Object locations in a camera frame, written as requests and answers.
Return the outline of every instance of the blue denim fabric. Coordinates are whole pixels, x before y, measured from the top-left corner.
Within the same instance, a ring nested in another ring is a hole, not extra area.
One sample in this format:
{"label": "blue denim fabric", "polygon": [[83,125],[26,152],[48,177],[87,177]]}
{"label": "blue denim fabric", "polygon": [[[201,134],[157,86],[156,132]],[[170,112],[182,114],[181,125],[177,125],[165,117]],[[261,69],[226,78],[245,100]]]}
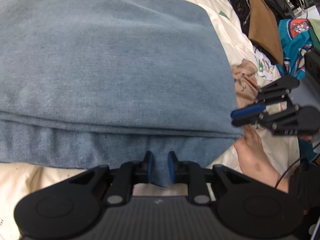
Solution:
{"label": "blue denim fabric", "polygon": [[0,0],[0,161],[205,166],[241,135],[205,10],[183,0]]}

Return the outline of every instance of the bed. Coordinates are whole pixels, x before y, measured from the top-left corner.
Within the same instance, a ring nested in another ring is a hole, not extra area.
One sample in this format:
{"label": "bed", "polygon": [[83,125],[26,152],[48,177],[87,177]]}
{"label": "bed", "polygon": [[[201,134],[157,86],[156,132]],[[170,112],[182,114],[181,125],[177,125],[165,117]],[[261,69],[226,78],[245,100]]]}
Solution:
{"label": "bed", "polygon": [[[257,57],[265,56],[254,52],[252,43],[242,33],[239,19],[227,0],[187,1],[197,4],[207,11],[231,67],[238,66],[243,59],[247,59],[255,63],[258,68]],[[264,86],[279,77],[280,74],[274,66],[267,72],[262,71],[256,74],[259,86]],[[282,107],[284,105],[275,105],[271,110],[278,111]],[[257,132],[262,139],[266,154],[279,173],[283,173],[288,165],[299,157],[296,137],[273,137],[269,131],[262,128],[257,128]],[[237,153],[233,146],[216,160],[212,160],[209,167],[217,163],[241,172]],[[26,163],[1,163],[0,171],[0,238],[16,240],[20,236],[13,218],[13,210],[17,202],[30,192],[74,176],[83,170],[48,168]],[[185,185],[160,188],[140,184],[135,186],[134,194],[186,195],[187,189]]]}

